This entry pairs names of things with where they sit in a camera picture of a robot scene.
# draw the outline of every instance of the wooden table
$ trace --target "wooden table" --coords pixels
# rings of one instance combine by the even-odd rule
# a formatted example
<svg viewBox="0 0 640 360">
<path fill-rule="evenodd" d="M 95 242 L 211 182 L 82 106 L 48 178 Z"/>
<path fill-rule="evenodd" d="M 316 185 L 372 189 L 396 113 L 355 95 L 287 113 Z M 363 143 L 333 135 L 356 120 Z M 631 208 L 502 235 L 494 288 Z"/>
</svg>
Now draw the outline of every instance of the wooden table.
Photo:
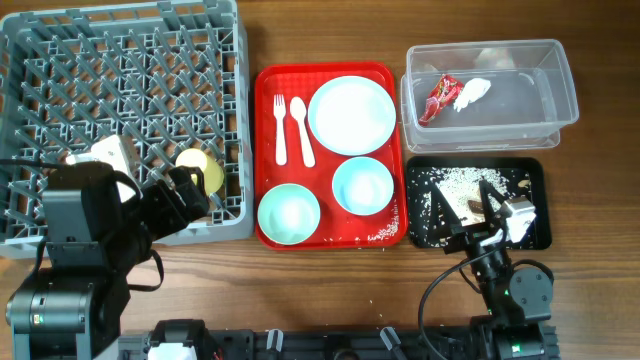
<svg viewBox="0 0 640 360">
<path fill-rule="evenodd" d="M 0 15 L 130 0 L 3 0 Z M 377 60 L 399 83 L 407 49 L 416 44 L 555 38 L 565 47 L 580 120 L 544 166 L 553 232 L 543 252 L 513 252 L 553 269 L 553 318 L 564 359 L 640 357 L 640 2 L 582 1 L 246 1 L 240 4 L 251 75 L 271 64 Z M 133 293 L 126 331 L 162 319 L 202 318 L 209 328 L 264 331 L 362 325 L 416 327 L 426 286 L 460 256 L 392 248 L 276 253 L 255 238 L 160 248 L 167 271 L 155 293 Z M 0 299 L 18 287 L 31 261 L 0 260 Z M 131 282 L 157 281 L 155 267 Z M 430 299 L 427 323 L 465 324 L 484 303 L 458 276 Z M 0 358 L 11 335 L 0 321 Z"/>
</svg>

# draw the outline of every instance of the red wrapper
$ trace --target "red wrapper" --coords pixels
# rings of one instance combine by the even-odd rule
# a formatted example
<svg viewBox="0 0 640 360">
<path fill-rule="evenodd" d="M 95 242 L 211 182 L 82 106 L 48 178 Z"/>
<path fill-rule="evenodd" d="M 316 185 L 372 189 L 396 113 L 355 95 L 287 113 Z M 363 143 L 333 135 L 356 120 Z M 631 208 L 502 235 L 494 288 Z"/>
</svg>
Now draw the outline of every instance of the red wrapper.
<svg viewBox="0 0 640 360">
<path fill-rule="evenodd" d="M 429 97 L 427 97 L 427 106 L 424 111 L 424 115 L 418 119 L 418 124 L 421 126 L 428 126 L 431 120 L 440 114 L 440 111 L 445 106 L 451 104 L 460 91 L 464 88 L 464 84 L 456 80 L 453 76 L 445 74 L 442 75 L 436 87 L 431 90 Z"/>
</svg>

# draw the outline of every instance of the mint green bowl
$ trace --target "mint green bowl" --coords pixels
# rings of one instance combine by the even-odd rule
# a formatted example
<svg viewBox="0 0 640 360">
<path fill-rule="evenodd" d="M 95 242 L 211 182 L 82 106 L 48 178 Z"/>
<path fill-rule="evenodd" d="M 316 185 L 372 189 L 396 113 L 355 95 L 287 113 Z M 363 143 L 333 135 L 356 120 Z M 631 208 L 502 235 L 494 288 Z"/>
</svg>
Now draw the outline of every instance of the mint green bowl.
<svg viewBox="0 0 640 360">
<path fill-rule="evenodd" d="M 271 241 L 296 245 L 309 238 L 320 223 L 320 204 L 309 189 L 282 184 L 269 190 L 258 206 L 258 225 Z"/>
</svg>

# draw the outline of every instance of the light blue bowl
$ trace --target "light blue bowl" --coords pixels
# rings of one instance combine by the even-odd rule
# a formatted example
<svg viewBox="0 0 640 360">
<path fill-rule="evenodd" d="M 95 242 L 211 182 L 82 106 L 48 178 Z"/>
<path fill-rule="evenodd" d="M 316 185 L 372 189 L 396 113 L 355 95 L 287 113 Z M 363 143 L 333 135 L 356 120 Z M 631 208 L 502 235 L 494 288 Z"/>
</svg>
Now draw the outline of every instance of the light blue bowl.
<svg viewBox="0 0 640 360">
<path fill-rule="evenodd" d="M 271 241 L 296 245 L 309 238 L 320 223 L 320 204 L 309 189 L 282 184 L 269 190 L 258 206 L 258 225 Z"/>
<path fill-rule="evenodd" d="M 370 157 L 342 163 L 333 175 L 333 196 L 343 209 L 355 215 L 373 215 L 393 196 L 393 178 L 386 166 Z"/>
</svg>

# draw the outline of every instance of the gray plastic container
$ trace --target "gray plastic container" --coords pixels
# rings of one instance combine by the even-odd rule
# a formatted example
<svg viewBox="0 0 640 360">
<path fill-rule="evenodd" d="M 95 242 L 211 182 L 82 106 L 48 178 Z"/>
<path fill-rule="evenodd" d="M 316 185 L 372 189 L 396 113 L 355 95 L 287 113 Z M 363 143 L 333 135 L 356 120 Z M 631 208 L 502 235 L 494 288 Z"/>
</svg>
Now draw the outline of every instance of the gray plastic container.
<svg viewBox="0 0 640 360">
<path fill-rule="evenodd" d="M 484 78 L 491 88 L 460 112 L 445 107 L 422 127 L 427 96 L 443 74 L 463 83 Z M 569 63 L 556 40 L 414 46 L 407 52 L 401 111 L 414 153 L 550 148 L 560 142 L 560 128 L 579 116 Z"/>
<path fill-rule="evenodd" d="M 11 14 L 0 22 L 0 158 L 60 162 L 110 134 L 134 139 L 136 181 L 165 179 L 200 148 L 225 171 L 209 216 L 169 245 L 253 232 L 247 34 L 233 0 L 175 0 Z M 39 169 L 0 170 L 0 255 L 46 234 Z"/>
</svg>

